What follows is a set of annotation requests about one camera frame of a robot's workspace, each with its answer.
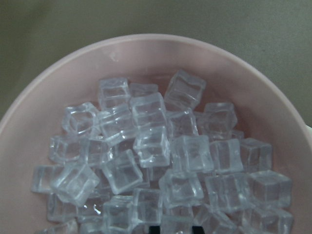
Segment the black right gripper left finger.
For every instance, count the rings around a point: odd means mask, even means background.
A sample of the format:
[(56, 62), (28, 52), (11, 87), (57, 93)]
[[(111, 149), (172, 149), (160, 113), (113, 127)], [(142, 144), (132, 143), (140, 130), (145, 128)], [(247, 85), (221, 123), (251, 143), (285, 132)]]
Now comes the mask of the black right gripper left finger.
[(160, 234), (160, 226), (150, 226), (148, 234)]

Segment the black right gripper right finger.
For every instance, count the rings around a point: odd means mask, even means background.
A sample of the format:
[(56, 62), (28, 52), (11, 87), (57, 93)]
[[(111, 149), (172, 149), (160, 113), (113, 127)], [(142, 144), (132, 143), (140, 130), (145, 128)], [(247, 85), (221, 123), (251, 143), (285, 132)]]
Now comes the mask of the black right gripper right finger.
[(202, 226), (192, 226), (192, 234), (205, 234)]

